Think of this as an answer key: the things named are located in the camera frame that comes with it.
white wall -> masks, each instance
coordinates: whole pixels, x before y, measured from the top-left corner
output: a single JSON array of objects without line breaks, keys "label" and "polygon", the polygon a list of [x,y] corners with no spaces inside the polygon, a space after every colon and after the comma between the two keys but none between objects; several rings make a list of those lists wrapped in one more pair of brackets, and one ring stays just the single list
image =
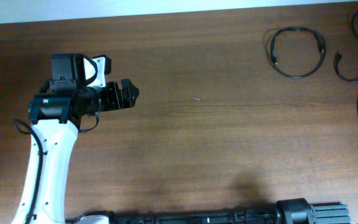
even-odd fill
[{"label": "white wall", "polygon": [[346,1],[358,0],[0,0],[0,23]]}]

robotic arm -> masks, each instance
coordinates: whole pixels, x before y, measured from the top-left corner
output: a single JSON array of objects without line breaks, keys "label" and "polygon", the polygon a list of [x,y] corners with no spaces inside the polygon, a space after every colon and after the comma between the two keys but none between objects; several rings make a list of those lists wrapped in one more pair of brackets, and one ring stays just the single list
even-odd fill
[{"label": "robotic arm", "polygon": [[[71,151],[78,133],[91,130],[80,129],[81,117],[95,116],[97,125],[99,112],[133,107],[139,95],[128,79],[121,80],[121,90],[116,82],[106,83],[104,76],[110,72],[111,59],[105,55],[52,56],[52,79],[29,105],[29,131],[33,131],[30,161],[12,224],[65,223],[64,197]],[[108,217],[89,217],[81,223],[107,224]]]}]

white plastic part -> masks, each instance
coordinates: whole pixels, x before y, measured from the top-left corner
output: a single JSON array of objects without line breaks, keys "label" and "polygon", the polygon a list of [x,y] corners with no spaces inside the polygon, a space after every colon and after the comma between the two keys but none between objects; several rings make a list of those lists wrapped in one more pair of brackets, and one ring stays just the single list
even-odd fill
[{"label": "white plastic part", "polygon": [[109,224],[109,217],[104,215],[88,215],[76,224]]},{"label": "white plastic part", "polygon": [[[64,198],[68,162],[78,136],[78,129],[70,121],[67,124],[60,124],[58,119],[39,120],[32,129],[41,140],[44,161],[34,210],[36,219],[33,217],[31,224],[65,223]],[[22,200],[12,224],[23,224],[30,210],[39,165],[38,153],[38,145],[31,137],[30,162]]]},{"label": "white plastic part", "polygon": [[[104,57],[98,57],[98,58],[92,58],[92,60],[98,66],[98,76],[88,86],[105,87],[106,86],[106,80],[104,79],[104,67],[106,66],[106,63],[105,63],[106,59]],[[85,66],[85,77],[86,77],[86,79],[89,79],[94,75],[94,67],[85,58],[84,58],[84,66]]]}]

wood grain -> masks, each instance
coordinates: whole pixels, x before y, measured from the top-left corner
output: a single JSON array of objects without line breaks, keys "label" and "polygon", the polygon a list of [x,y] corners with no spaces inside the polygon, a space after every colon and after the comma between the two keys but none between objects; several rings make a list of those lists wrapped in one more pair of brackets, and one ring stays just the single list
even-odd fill
[{"label": "wood grain", "polygon": [[[107,81],[130,78],[136,107],[101,114],[71,156],[67,218],[220,210],[305,197],[348,203],[358,222],[357,3],[0,25],[0,223],[14,218],[29,159],[13,118],[51,76],[51,54],[112,58]],[[320,31],[327,57],[310,77],[277,73],[265,42],[275,29]],[[306,34],[277,39],[280,66],[302,73],[318,58]],[[85,120],[83,126],[91,126]]]}]

brown wooden surface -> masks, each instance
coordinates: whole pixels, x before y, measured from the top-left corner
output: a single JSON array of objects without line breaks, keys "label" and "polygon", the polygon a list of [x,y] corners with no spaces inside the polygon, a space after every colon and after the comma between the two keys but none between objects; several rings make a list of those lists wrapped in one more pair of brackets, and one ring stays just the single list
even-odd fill
[{"label": "brown wooden surface", "polygon": [[[51,54],[112,58],[108,81],[139,87],[135,108],[101,114],[71,155],[67,218],[118,213],[219,210],[305,197],[348,203],[358,222],[358,41],[348,27],[358,3],[268,7],[0,25],[0,223],[14,218],[30,137],[12,119],[51,77]],[[266,59],[274,29],[301,25],[326,38],[327,57],[295,80]],[[279,65],[316,63],[307,34],[277,39]],[[83,126],[91,126],[86,120]]]}]

